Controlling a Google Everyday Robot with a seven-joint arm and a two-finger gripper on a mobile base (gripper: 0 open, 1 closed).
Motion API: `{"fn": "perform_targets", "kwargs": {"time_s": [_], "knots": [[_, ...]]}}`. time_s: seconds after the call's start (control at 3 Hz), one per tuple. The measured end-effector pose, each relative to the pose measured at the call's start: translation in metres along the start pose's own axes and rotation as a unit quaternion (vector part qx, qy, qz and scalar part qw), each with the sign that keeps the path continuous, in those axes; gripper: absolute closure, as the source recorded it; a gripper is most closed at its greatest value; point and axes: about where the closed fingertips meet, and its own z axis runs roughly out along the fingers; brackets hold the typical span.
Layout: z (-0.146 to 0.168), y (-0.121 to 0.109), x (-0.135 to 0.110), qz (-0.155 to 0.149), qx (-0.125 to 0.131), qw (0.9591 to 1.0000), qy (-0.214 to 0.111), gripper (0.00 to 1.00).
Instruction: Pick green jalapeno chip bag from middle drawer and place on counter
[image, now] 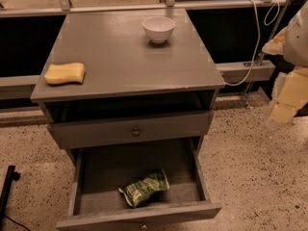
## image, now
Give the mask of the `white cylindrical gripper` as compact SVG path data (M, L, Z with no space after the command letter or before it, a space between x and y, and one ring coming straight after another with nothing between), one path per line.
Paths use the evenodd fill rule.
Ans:
M287 28L283 28L269 40L262 51L270 55L282 55ZM269 115L275 123L287 124L308 103L308 68L297 66L279 80L282 83L276 103Z

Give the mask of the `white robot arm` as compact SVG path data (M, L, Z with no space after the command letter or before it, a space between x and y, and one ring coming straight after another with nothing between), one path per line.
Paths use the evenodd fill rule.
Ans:
M288 25L262 51L270 55L282 55L295 66L286 75L269 119L287 124L308 103L308 1L299 9Z

